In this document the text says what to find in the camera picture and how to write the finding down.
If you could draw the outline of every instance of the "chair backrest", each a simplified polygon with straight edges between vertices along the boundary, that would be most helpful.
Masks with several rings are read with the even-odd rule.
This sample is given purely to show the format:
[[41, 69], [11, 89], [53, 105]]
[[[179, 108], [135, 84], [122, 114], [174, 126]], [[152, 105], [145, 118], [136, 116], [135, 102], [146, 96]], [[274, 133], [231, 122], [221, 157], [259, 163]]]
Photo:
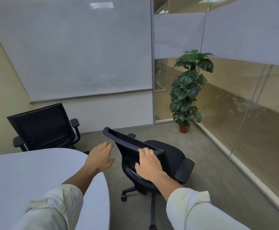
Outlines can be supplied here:
[[75, 134], [62, 103], [7, 117], [28, 150], [56, 147]]
[[172, 172], [164, 150], [155, 148], [137, 139], [133, 139], [127, 135], [110, 129], [109, 127], [103, 129], [103, 134], [115, 141], [122, 155], [123, 163], [133, 172], [136, 172], [135, 163], [139, 163], [138, 149], [147, 147], [154, 151], [154, 154], [160, 160], [163, 171], [165, 171], [171, 177]]

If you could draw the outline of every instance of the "tabletop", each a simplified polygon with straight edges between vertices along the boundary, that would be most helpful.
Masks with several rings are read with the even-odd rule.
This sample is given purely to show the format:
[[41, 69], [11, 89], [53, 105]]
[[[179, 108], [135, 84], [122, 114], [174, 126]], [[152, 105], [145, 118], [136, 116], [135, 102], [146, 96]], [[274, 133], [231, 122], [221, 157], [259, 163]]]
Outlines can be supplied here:
[[[31, 200], [43, 196], [74, 175], [87, 155], [67, 148], [0, 155], [0, 229], [10, 229]], [[76, 230], [108, 230], [110, 201], [103, 173], [92, 181]]]

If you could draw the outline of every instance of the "rolled-up sleeve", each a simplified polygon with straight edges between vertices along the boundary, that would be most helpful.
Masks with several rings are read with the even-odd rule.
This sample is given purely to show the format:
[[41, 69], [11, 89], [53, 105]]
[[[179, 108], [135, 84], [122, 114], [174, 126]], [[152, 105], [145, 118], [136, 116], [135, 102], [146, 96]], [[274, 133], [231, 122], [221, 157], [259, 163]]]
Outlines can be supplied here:
[[70, 184], [59, 185], [45, 196], [31, 201], [13, 229], [74, 230], [82, 205], [83, 195], [79, 188]]
[[249, 230], [213, 206], [208, 191], [176, 189], [168, 198], [166, 212], [175, 230]]

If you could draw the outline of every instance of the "potted plant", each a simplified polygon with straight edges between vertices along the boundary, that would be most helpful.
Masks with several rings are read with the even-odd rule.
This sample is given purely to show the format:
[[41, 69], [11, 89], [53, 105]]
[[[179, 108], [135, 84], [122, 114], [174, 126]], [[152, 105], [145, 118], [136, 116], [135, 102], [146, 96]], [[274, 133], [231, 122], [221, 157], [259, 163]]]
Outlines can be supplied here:
[[182, 66], [187, 71], [183, 72], [173, 83], [171, 90], [170, 110], [173, 120], [179, 124], [181, 133], [187, 133], [189, 122], [200, 123], [202, 114], [193, 105], [196, 96], [207, 80], [203, 74], [198, 75], [199, 68], [212, 73], [213, 62], [207, 58], [211, 53], [198, 53], [198, 50], [186, 51], [176, 60], [173, 67]]

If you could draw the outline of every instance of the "plant pot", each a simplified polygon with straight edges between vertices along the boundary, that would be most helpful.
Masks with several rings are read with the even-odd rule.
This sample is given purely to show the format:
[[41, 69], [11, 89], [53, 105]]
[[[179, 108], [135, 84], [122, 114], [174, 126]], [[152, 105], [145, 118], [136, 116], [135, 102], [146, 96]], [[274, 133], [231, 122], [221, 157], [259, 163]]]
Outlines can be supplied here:
[[186, 127], [179, 126], [179, 130], [181, 133], [187, 133], [188, 129]]

